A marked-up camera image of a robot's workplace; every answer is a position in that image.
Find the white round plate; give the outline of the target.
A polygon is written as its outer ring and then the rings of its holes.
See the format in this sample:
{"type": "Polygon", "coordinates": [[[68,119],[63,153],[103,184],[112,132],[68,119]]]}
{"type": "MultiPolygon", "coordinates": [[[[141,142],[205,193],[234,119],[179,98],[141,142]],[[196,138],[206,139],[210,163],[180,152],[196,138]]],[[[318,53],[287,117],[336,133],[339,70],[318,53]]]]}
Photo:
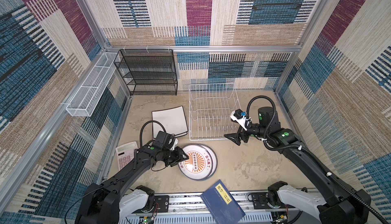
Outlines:
{"type": "Polygon", "coordinates": [[[180,162],[178,166],[182,174],[191,180],[207,180],[212,172],[211,155],[203,146],[203,144],[189,144],[183,148],[189,159],[180,162]]]}
{"type": "Polygon", "coordinates": [[[212,148],[210,148],[210,147],[207,146],[207,145],[204,145],[203,147],[206,148],[207,151],[209,152],[209,154],[211,155],[212,164],[213,164],[212,172],[209,174],[209,176],[208,176],[208,178],[207,178],[207,179],[209,179],[209,178],[211,178],[211,177],[214,175],[214,173],[215,173],[216,170],[217,170],[217,167],[218,167],[218,159],[217,159],[216,153],[213,151],[212,148]]]}

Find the white square plate black rim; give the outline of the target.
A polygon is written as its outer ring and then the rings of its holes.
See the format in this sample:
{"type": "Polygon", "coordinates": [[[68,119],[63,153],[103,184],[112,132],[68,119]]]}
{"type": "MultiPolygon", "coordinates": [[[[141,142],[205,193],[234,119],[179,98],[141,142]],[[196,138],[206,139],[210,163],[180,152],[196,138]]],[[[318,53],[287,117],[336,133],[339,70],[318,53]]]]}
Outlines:
{"type": "Polygon", "coordinates": [[[172,133],[172,135],[173,135],[175,138],[182,137],[182,136],[185,136],[185,135],[187,135],[187,134],[188,134],[188,131],[182,132],[182,133],[179,133],[179,134],[174,134],[174,133],[172,133]]]}

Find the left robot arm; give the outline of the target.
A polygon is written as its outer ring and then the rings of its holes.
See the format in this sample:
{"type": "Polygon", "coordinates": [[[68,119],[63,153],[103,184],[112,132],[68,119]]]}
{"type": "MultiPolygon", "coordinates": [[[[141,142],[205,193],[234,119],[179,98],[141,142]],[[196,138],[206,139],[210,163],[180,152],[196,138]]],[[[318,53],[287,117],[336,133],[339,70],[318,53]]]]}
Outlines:
{"type": "Polygon", "coordinates": [[[152,208],[154,192],[151,189],[140,186],[127,197],[128,189],[157,162],[173,167],[188,159],[177,146],[175,136],[160,131],[156,139],[137,149],[133,160],[117,174],[100,185],[93,183],[87,188],[75,223],[117,224],[136,210],[152,208]]]}

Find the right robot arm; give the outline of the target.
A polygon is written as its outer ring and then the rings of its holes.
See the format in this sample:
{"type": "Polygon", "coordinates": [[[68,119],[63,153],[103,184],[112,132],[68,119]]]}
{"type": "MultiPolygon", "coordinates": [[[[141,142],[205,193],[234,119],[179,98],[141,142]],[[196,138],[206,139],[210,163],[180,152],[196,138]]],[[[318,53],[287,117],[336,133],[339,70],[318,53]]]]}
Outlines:
{"type": "Polygon", "coordinates": [[[237,145],[250,137],[261,140],[270,151],[276,151],[293,162],[320,192],[315,197],[295,190],[279,181],[268,187],[268,204],[273,208],[291,205],[323,224],[364,224],[368,221],[371,197],[364,190],[355,190],[320,161],[290,129],[282,128],[277,111],[272,107],[258,109],[259,123],[253,123],[248,112],[238,109],[231,120],[239,124],[236,133],[225,138],[237,145]]]}

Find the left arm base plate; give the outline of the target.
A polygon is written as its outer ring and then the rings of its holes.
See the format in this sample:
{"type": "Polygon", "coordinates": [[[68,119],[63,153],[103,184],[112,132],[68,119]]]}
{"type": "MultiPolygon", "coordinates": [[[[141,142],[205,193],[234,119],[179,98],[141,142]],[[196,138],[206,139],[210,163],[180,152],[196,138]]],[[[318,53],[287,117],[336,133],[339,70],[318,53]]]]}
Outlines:
{"type": "Polygon", "coordinates": [[[170,196],[157,195],[149,197],[145,206],[147,213],[167,213],[169,210],[170,196]]]}

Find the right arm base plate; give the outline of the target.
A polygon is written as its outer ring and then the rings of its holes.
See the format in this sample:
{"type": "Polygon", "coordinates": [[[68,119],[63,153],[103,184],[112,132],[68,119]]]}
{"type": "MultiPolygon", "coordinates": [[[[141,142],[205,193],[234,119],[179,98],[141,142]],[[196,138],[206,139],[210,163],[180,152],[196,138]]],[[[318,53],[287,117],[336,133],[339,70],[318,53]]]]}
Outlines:
{"type": "Polygon", "coordinates": [[[250,201],[255,210],[260,209],[294,209],[291,205],[281,204],[278,206],[272,206],[268,202],[267,192],[251,192],[247,195],[247,200],[250,201]]]}

